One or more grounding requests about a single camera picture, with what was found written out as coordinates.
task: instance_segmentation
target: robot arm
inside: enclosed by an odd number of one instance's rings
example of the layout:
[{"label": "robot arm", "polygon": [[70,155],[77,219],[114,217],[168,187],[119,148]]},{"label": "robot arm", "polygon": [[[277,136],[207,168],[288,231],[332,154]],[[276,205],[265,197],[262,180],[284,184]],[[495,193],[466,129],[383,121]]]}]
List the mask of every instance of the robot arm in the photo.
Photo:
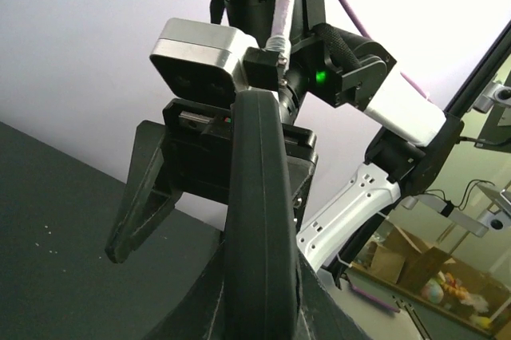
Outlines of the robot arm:
[{"label": "robot arm", "polygon": [[[324,0],[295,0],[298,18],[291,26],[289,60],[261,49],[270,34],[274,1],[224,0],[231,26],[168,21],[150,58],[168,87],[184,99],[164,110],[165,127],[157,126],[160,138],[145,148],[159,161],[141,165],[152,156],[142,155],[147,139],[142,128],[137,131],[129,187],[107,247],[113,261],[124,261],[140,246],[168,211],[164,203],[174,204],[182,192],[227,202],[229,109],[243,91],[272,91],[279,100],[301,228],[298,245],[315,270],[371,217],[423,193],[439,173],[458,141],[459,119],[404,82],[393,69],[396,61],[377,42],[326,24]],[[331,107],[348,103],[383,129],[352,183],[302,226],[317,161],[314,133],[292,126],[306,93]],[[212,164],[216,170],[207,171]],[[142,171],[148,166],[154,168]]]},{"label": "robot arm", "polygon": [[[315,270],[373,216],[408,195],[424,192],[461,132],[460,121],[451,117],[446,123],[442,110],[403,81],[391,73],[364,110],[385,128],[382,140],[373,142],[373,146],[380,146],[376,152],[382,151],[375,156],[369,150],[349,183],[303,225],[297,236],[299,248]],[[446,146],[440,149],[442,142]],[[435,171],[425,166],[427,162]],[[413,180],[421,169],[426,172]],[[396,177],[396,171],[402,174]]]}]

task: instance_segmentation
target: wire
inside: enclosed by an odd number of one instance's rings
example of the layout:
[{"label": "wire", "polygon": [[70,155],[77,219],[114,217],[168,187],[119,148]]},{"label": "wire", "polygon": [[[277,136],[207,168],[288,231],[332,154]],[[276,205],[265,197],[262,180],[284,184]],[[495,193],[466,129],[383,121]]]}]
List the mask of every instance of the wire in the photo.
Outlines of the wire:
[{"label": "wire", "polygon": [[433,196],[438,196],[438,195],[435,195],[433,194],[433,192],[441,192],[442,193],[442,200],[444,201],[447,201],[447,196],[446,196],[446,192],[444,190],[441,190],[441,189],[433,189],[433,190],[426,190],[424,193],[426,195],[433,195]]},{"label": "wire", "polygon": [[[464,211],[469,204],[470,196],[472,195],[473,190],[477,187],[478,184],[481,183],[487,183],[495,185],[494,182],[490,182],[489,180],[483,180],[483,179],[472,179],[465,187],[465,191],[463,192],[463,197],[461,198],[461,201],[459,204],[453,204],[455,208],[459,209],[460,211]],[[440,192],[442,196],[434,194],[434,192]],[[440,188],[430,189],[424,191],[423,195],[431,195],[436,196],[440,200],[443,200],[444,202],[447,202],[447,195],[446,192]]]},{"label": "wire", "polygon": [[484,139],[477,139],[477,138],[470,138],[468,136],[460,136],[458,138],[458,143],[460,142],[473,142],[473,143],[479,143],[479,144],[485,144],[487,146],[493,146],[493,147],[503,147],[507,146],[508,144],[511,144],[511,138],[508,138],[506,140],[503,140],[502,142],[490,142]]},{"label": "wire", "polygon": [[490,182],[489,180],[483,180],[483,179],[472,179],[467,185],[466,185],[466,188],[465,188],[465,192],[463,193],[463,197],[461,198],[461,202],[459,204],[455,204],[455,208],[458,208],[460,211],[463,211],[466,209],[468,203],[469,203],[469,200],[470,200],[470,195],[472,195],[472,191],[476,188],[476,186],[478,184],[481,184],[481,183],[488,183],[488,184],[492,184],[493,186],[495,185],[494,182]]},{"label": "wire", "polygon": [[[360,21],[360,18],[357,17],[357,14],[353,11],[353,9],[350,6],[350,3],[347,0],[338,0],[341,6],[343,7],[344,11],[348,14],[348,17],[353,22],[359,33],[366,38],[370,38],[369,32],[365,28],[365,26]],[[428,98],[428,94],[419,86],[417,83],[415,83],[408,75],[401,72],[401,75],[405,80],[415,89],[419,94],[421,94],[425,99]]]}]

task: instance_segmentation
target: black surface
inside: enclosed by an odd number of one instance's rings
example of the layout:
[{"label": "black surface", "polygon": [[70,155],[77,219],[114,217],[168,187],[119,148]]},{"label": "black surface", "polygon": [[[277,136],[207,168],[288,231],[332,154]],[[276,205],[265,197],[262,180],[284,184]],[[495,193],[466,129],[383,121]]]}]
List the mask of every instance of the black surface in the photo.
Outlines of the black surface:
[{"label": "black surface", "polygon": [[143,338],[218,243],[217,230],[172,212],[112,264],[103,248],[121,182],[3,124],[0,174],[0,339]]},{"label": "black surface", "polygon": [[[225,333],[222,246],[183,302],[145,340],[221,340]],[[301,307],[294,340],[370,340],[328,294],[304,256],[299,253]],[[257,338],[248,335],[246,339]]]}]

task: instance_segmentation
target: purple cable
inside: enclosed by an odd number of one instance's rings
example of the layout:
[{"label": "purple cable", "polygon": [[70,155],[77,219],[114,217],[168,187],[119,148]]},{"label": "purple cable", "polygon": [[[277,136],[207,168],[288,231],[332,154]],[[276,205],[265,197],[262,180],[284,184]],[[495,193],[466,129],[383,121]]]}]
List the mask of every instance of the purple cable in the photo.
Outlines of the purple cable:
[{"label": "purple cable", "polygon": [[[341,6],[343,7],[344,11],[346,11],[346,13],[348,14],[348,17],[350,18],[350,20],[353,22],[353,24],[355,25],[355,27],[357,28],[357,30],[360,32],[360,34],[363,36],[363,37],[366,37],[366,38],[370,38],[370,35],[369,33],[367,32],[367,29],[364,27],[364,25],[362,24],[362,22],[360,21],[360,19],[358,19],[357,17],[357,14],[355,14],[355,12],[353,11],[353,9],[351,9],[351,6],[350,6],[350,3],[347,1],[347,0],[338,0],[339,3],[341,4]],[[424,98],[427,98],[428,95],[426,94],[426,92],[421,89],[421,87],[419,85],[417,85],[417,83],[415,83],[410,77],[408,77],[406,74],[404,74],[403,72],[401,72],[401,76],[403,78],[405,78],[405,80],[410,83],[410,85],[417,90],[417,92],[419,94],[421,94]]]}]

